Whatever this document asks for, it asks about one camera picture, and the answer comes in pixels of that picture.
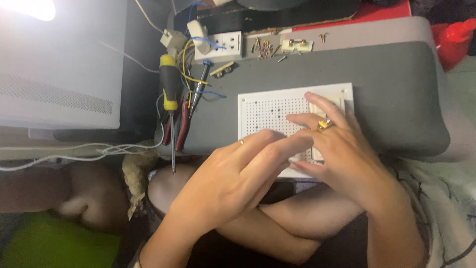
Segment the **black and yellow handle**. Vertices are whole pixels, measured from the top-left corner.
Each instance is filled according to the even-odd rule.
[[[179,88],[180,72],[175,64],[175,58],[170,55],[160,57],[160,87],[164,92],[164,109],[175,111],[178,109],[177,90]]]

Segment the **green cloth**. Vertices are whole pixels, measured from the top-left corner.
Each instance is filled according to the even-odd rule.
[[[120,237],[31,213],[3,252],[5,268],[109,268]]]

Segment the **finger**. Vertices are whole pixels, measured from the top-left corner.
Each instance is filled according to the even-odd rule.
[[[353,130],[355,130],[356,132],[358,133],[362,133],[362,130],[360,129],[360,125],[357,121],[357,118],[354,114],[354,111],[352,110],[352,108],[350,107],[350,105],[346,103],[346,118],[347,118],[347,122],[349,123],[350,127],[352,127]]]
[[[297,161],[292,163],[289,168],[292,168],[296,171],[301,172],[302,174],[306,174],[321,181],[322,178],[324,178],[324,165],[316,165],[304,161]]]
[[[247,192],[255,194],[281,163],[312,147],[312,137],[299,135],[299,132],[267,145],[241,171],[240,177],[246,180],[244,184]]]
[[[288,167],[288,161],[285,161],[280,166],[278,166],[277,170],[263,183],[263,185],[256,192],[255,196],[251,199],[248,205],[248,209],[255,208],[259,204],[259,202],[269,191],[279,174],[281,174],[281,172],[283,172],[283,170],[287,169]]]
[[[314,131],[317,130],[317,125],[322,119],[322,117],[315,113],[296,113],[286,115],[286,120],[295,124],[306,125]]]
[[[246,137],[244,137],[243,139],[235,142],[235,143],[232,143],[228,146],[225,146],[225,147],[222,147],[220,149],[217,149],[219,150],[219,152],[223,155],[230,155],[232,154],[234,151],[238,150],[238,148],[244,146],[245,144],[247,144],[247,147],[248,147],[248,141],[250,140],[253,140],[256,138],[256,136],[258,136],[259,138],[261,139],[265,139],[265,140],[272,140],[273,138],[275,138],[273,141],[271,142],[274,142],[274,141],[277,141],[278,139],[280,138],[285,138],[286,136],[284,136],[283,134],[279,133],[279,132],[276,132],[276,131],[272,131],[273,134],[270,135],[269,131],[272,131],[272,130],[269,130],[269,129],[263,129],[261,131],[258,131],[256,133],[253,133],[251,135],[248,135]]]
[[[337,108],[332,102],[328,99],[321,97],[317,94],[306,92],[304,97],[309,103],[314,104],[323,112],[326,113],[327,117],[336,124],[336,126],[350,130],[350,126],[347,123],[346,118],[340,112],[340,109]]]
[[[243,138],[243,144],[240,144],[241,146],[239,146],[230,157],[241,171],[266,145],[284,138],[286,138],[286,136],[282,133],[270,129],[263,129]]]

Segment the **blue wire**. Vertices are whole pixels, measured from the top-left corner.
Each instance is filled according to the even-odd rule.
[[[192,8],[195,7],[195,6],[198,6],[198,5],[204,6],[204,7],[207,6],[207,4],[202,3],[202,2],[197,2],[197,3],[191,4],[191,5],[190,5],[190,12],[188,13],[188,21],[187,21],[187,23],[189,23],[189,22],[190,22],[190,19],[192,18]]]
[[[206,91],[206,90],[203,90],[203,91],[201,91],[201,92],[193,91],[193,90],[189,89],[189,88],[187,87],[187,84],[185,84],[185,81],[183,81],[183,75],[180,76],[180,79],[182,80],[182,83],[183,83],[183,85],[185,86],[185,88],[188,89],[192,94],[196,94],[196,93],[198,93],[198,94],[209,93],[209,94],[215,94],[215,95],[217,95],[217,96],[220,97],[220,98],[227,98],[227,96],[222,95],[222,94],[220,94],[220,93],[218,93],[218,92],[215,92],[215,91]]]
[[[200,36],[191,37],[191,39],[205,40],[205,41],[207,41],[208,43],[210,43],[210,45],[214,46],[215,48],[227,49],[226,47],[218,46],[218,45],[215,44],[214,42],[212,42],[212,41],[210,41],[210,40],[208,40],[208,39],[206,39],[206,38],[200,37]]]

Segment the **gold ring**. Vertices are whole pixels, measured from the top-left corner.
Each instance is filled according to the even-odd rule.
[[[331,120],[327,117],[324,117],[324,119],[322,119],[321,121],[319,121],[319,123],[317,124],[317,131],[319,133],[322,133],[324,130],[332,127],[333,123],[331,122]]]

